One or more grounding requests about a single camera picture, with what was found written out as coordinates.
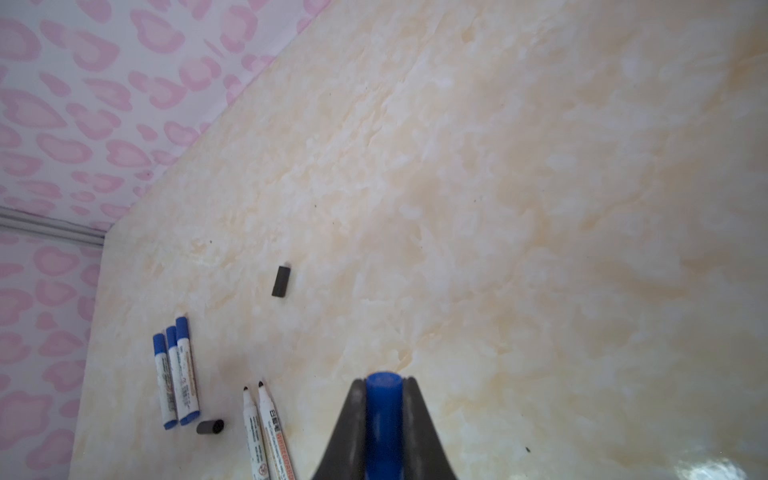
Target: marker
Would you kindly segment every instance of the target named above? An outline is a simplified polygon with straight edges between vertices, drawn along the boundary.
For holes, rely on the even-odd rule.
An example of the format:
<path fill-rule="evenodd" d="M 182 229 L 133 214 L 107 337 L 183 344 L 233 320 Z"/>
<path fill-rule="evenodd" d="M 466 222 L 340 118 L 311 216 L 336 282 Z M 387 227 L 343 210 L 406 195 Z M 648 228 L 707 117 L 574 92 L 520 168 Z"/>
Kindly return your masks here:
<path fill-rule="evenodd" d="M 275 472 L 278 480 L 296 480 L 293 476 L 293 467 L 288 458 L 288 448 L 283 438 L 283 429 L 280 428 L 280 420 L 277 418 L 275 404 L 266 392 L 264 382 L 259 382 L 259 410 L 264 424 L 266 441 L 270 445 L 272 458 L 275 461 Z"/>
<path fill-rule="evenodd" d="M 178 418 L 183 419 L 189 415 L 189 407 L 181 401 L 181 360 L 179 359 L 179 349 L 176 342 L 176 327 L 171 325 L 165 330 L 168 337 L 168 358 L 170 359 L 170 376 L 174 380 L 174 393 L 176 396 L 176 412 Z"/>
<path fill-rule="evenodd" d="M 176 319 L 176 334 L 179 347 L 179 363 L 181 364 L 181 401 L 188 413 L 181 417 L 179 423 L 187 425 L 200 416 L 200 407 L 197 403 L 197 384 L 194 381 L 194 365 L 192 363 L 192 349 L 190 346 L 190 330 L 187 317 L 180 316 Z"/>
<path fill-rule="evenodd" d="M 250 471 L 253 480 L 270 480 L 270 469 L 266 464 L 266 450 L 261 439 L 261 421 L 259 411 L 250 398 L 248 387 L 243 388 L 243 420 L 245 420 L 248 452 L 250 452 Z"/>
<path fill-rule="evenodd" d="M 160 395 L 160 417 L 163 419 L 163 428 L 169 430 L 176 425 L 177 419 L 174 384 L 170 377 L 165 336 L 158 333 L 152 336 L 152 342 L 154 343 L 154 366 L 157 369 L 157 393 Z"/>

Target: beige marble surface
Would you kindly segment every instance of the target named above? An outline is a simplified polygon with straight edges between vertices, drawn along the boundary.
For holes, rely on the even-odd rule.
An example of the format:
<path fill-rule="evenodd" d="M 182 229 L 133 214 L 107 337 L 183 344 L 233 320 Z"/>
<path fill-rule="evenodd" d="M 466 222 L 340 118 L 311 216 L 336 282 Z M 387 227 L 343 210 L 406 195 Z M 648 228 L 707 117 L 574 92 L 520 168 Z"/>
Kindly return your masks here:
<path fill-rule="evenodd" d="M 336 0 L 108 234 L 71 477 L 248 478 L 264 378 L 309 480 L 391 369 L 464 480 L 768 478 L 766 133 L 765 2 Z"/>

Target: pink leopard print wall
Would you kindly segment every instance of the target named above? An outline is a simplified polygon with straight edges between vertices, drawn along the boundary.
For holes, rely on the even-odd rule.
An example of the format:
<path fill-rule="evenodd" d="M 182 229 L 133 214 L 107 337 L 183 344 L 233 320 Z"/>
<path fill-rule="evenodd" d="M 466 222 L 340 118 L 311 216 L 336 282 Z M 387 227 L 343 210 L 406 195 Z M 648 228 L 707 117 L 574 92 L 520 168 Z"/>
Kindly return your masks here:
<path fill-rule="evenodd" d="M 0 205 L 107 230 L 330 0 L 3 0 Z"/>
<path fill-rule="evenodd" d="M 0 233 L 0 478 L 68 476 L 100 260 Z"/>

